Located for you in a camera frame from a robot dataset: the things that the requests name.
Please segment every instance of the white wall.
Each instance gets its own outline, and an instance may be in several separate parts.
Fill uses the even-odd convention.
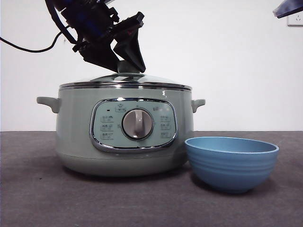
[[[144,13],[139,42],[146,73],[193,87],[207,105],[196,130],[303,130],[303,27],[272,10],[282,0],[116,0],[120,18]],[[42,0],[2,0],[1,36],[48,46],[58,29]],[[53,131],[56,115],[36,104],[58,86],[111,72],[85,63],[60,37],[34,54],[1,44],[1,130]]]

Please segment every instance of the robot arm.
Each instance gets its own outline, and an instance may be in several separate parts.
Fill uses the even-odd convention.
[[[45,0],[53,21],[68,41],[75,44],[73,50],[79,52],[84,61],[118,72],[121,62],[116,54],[125,59],[138,71],[144,72],[138,31],[143,26],[144,15],[136,15],[119,23],[118,13],[108,8],[114,0]],[[78,34],[77,40],[60,21],[56,9],[61,12],[67,24]],[[117,41],[111,49],[113,40]]]
[[[282,18],[301,11],[303,11],[303,0],[285,0],[274,10],[274,15]]]

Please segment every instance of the bowl rim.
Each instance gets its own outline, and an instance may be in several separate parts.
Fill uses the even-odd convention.
[[[215,150],[215,149],[207,149],[207,148],[201,148],[201,147],[197,147],[194,145],[190,145],[188,142],[190,140],[194,140],[194,139],[200,139],[200,138],[225,138],[225,139],[237,139],[237,140],[250,140],[250,141],[256,141],[256,142],[261,142],[261,143],[266,143],[269,145],[272,145],[273,147],[275,147],[276,149],[274,150],[270,150],[270,151],[260,151],[260,152],[236,152],[236,151],[222,151],[222,150]],[[269,154],[269,153],[275,153],[279,151],[279,147],[273,143],[268,143],[268,142],[264,142],[261,140],[252,140],[252,139],[246,139],[246,138],[239,138],[239,137],[224,137],[224,136],[200,136],[200,137],[192,137],[189,138],[187,140],[184,141],[185,144],[189,147],[192,148],[196,148],[196,149],[202,149],[202,150],[207,150],[207,151],[213,151],[213,152],[218,152],[218,153],[229,153],[229,154],[248,154],[248,155],[257,155],[257,154]]]

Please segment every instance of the cooker base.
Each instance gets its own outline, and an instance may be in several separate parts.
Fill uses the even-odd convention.
[[[79,173],[109,177],[151,175],[182,166],[186,153],[137,159],[96,159],[57,153],[63,165]]]

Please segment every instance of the blue bowl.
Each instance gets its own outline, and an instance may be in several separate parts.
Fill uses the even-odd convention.
[[[194,173],[228,193],[243,193],[264,182],[279,151],[274,144],[230,137],[191,138],[185,145]]]

